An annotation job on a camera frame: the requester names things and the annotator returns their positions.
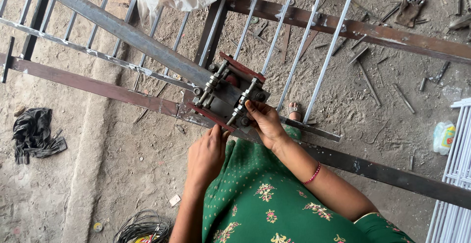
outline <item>sandal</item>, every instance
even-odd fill
[[[299,116],[301,116],[301,112],[300,112],[300,110],[299,110],[300,104],[297,103],[297,105],[298,105],[297,107],[290,107],[290,106],[288,105],[288,117],[289,117],[290,114],[292,114],[292,113],[298,113]]]

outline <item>coiled wire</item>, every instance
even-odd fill
[[[154,210],[145,209],[122,224],[113,237],[113,243],[133,243],[144,236],[152,236],[151,243],[164,243],[168,241],[170,227],[170,219],[159,216]]]

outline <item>dirt floor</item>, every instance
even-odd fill
[[[91,0],[99,5],[101,0]],[[284,3],[285,0],[268,0]],[[296,7],[310,10],[315,0],[296,0]],[[382,17],[400,0],[355,0],[377,17]],[[393,23],[393,28],[453,42],[466,43],[467,30],[443,30],[456,19],[456,0],[426,0],[419,18],[428,19],[413,29]],[[110,0],[107,11],[123,18],[129,0]],[[9,0],[4,18],[18,21],[24,0]],[[344,0],[323,0],[322,13],[340,15]],[[29,25],[36,0],[28,12]],[[463,0],[467,13],[470,0]],[[62,37],[67,28],[71,11],[56,3],[47,33]],[[194,59],[203,31],[207,10],[192,12],[184,31],[178,52]],[[155,38],[172,47],[184,13],[164,9]],[[362,11],[352,7],[347,15],[358,20]],[[218,50],[234,53],[246,16],[237,13],[227,15]],[[139,18],[131,24],[142,27]],[[260,24],[253,24],[254,31]],[[70,40],[85,45],[92,23],[78,16]],[[271,42],[276,22],[268,22],[261,37]],[[3,36],[15,36],[13,55],[18,56],[25,34],[20,30],[0,25]],[[268,101],[276,106],[281,97],[292,61],[296,55],[304,29],[291,28],[286,63],[280,63],[280,54],[274,52],[264,89],[271,93]],[[276,43],[282,47],[284,30]],[[286,102],[297,101],[305,109],[314,90],[320,68],[327,54],[330,34],[319,33],[297,65]],[[116,38],[102,29],[92,45],[100,52],[111,53]],[[427,83],[423,92],[418,91],[423,74],[435,75],[443,61],[391,48],[366,44],[369,50],[361,62],[378,95],[377,107],[371,93],[355,89],[355,80],[363,79],[358,65],[347,64],[363,44],[350,50],[354,41],[349,40],[331,60],[310,118],[316,118],[316,127],[342,135],[340,143],[316,136],[304,136],[309,143],[318,144],[349,153],[373,162],[407,171],[409,156],[414,156],[412,172],[434,179],[441,179],[446,156],[432,150],[432,134],[440,121],[456,122],[458,113],[450,109],[452,99],[446,90],[459,88],[461,97],[469,97],[471,70],[468,66],[451,63],[439,84]],[[243,52],[238,58],[242,64],[261,71],[268,47],[247,35]],[[7,38],[0,42],[0,51],[7,50]],[[132,47],[122,46],[120,58],[138,64],[142,53]],[[380,59],[389,58],[380,64]],[[63,47],[46,40],[38,40],[32,61],[60,68],[132,89],[137,73],[119,66],[104,63],[100,59]],[[147,59],[146,67],[163,71],[164,66]],[[415,110],[412,114],[404,105],[392,83],[396,83]],[[138,90],[148,90],[154,95],[164,83],[151,77],[142,77]],[[181,89],[167,85],[160,97],[179,102]],[[41,78],[10,71],[6,84],[0,86],[0,240],[5,242],[110,242],[129,216],[140,209],[154,209],[174,220],[178,204],[168,200],[182,194],[186,174],[186,152],[205,129],[175,118],[147,112],[138,123],[134,121],[142,108],[119,101],[105,99]],[[46,159],[31,159],[29,165],[16,165],[14,143],[10,141],[17,105],[27,108],[53,109],[52,132],[62,128],[68,149]],[[182,134],[174,125],[182,126]],[[435,200],[375,182],[364,177],[337,170],[338,174],[366,194],[380,212],[417,242],[424,242]],[[101,233],[91,231],[94,222],[102,222]]]

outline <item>green kurta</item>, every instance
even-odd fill
[[[295,139],[301,132],[286,126]],[[229,141],[204,197],[203,242],[411,243],[379,213],[355,223],[326,208],[266,147]]]

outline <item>pink bangle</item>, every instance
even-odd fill
[[[318,163],[319,163],[319,165],[317,166],[317,170],[315,171],[315,174],[312,176],[312,178],[310,180],[308,180],[306,182],[303,182],[303,184],[308,184],[309,182],[311,182],[317,176],[317,174],[319,173],[319,169],[321,169],[321,163],[320,162],[318,162]]]

